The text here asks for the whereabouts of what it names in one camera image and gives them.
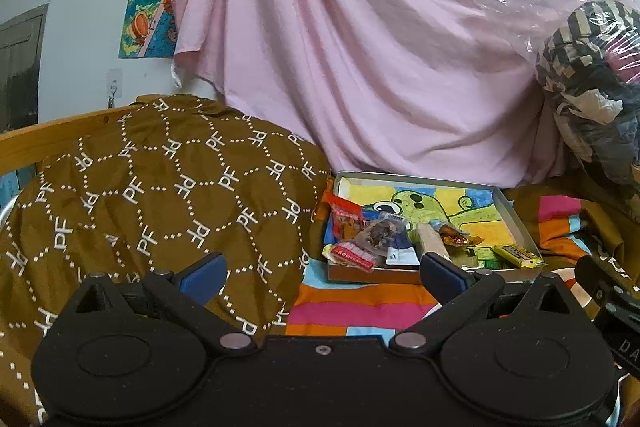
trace blue gripper pad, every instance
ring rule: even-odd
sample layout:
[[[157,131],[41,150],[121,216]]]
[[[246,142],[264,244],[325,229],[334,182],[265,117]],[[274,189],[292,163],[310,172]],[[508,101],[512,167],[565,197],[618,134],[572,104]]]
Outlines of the blue gripper pad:
[[[437,253],[426,252],[420,258],[420,282],[444,306],[469,289],[476,278]]]
[[[226,283],[226,259],[219,252],[210,253],[174,275],[173,282],[181,293],[204,306]]]

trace yellow candy wrapper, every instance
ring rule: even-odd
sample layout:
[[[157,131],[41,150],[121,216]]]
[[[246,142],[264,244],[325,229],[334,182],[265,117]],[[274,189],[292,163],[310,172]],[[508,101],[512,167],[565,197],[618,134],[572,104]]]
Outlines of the yellow candy wrapper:
[[[537,268],[546,264],[540,257],[520,245],[501,245],[494,247],[494,252],[518,268]]]

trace orange fabric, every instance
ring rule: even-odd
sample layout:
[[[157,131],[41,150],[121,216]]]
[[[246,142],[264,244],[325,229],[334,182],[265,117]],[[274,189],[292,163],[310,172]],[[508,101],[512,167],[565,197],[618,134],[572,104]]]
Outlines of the orange fabric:
[[[300,285],[296,305],[322,302],[347,302],[369,306],[404,303],[424,305],[435,304],[436,299],[422,286],[415,284],[376,284],[353,290],[325,290],[304,283]]]
[[[285,335],[302,335],[305,337],[346,337],[344,326],[319,326],[316,324],[288,324]]]
[[[538,224],[538,231],[540,232],[540,248],[544,250],[566,256],[572,261],[577,261],[586,254],[574,241],[565,237],[571,233],[569,220],[565,217],[542,221]]]

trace red snack bag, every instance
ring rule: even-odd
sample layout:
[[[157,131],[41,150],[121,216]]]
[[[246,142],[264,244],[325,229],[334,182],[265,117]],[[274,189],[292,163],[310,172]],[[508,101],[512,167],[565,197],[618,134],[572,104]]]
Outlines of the red snack bag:
[[[361,230],[364,230],[362,207],[359,204],[339,198],[334,194],[327,194],[326,200],[331,205],[336,239],[353,239]]]
[[[377,256],[359,247],[353,241],[340,241],[331,249],[331,253],[342,263],[368,272],[372,271],[380,261]]]

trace clear plastic wrap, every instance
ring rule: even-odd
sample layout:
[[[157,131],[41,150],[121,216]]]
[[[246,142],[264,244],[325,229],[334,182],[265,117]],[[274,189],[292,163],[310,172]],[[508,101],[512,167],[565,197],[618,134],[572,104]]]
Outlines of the clear plastic wrap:
[[[473,0],[513,49],[534,65],[538,51],[569,13],[588,0]]]
[[[616,0],[474,0],[534,65],[565,143],[640,221],[640,12]]]

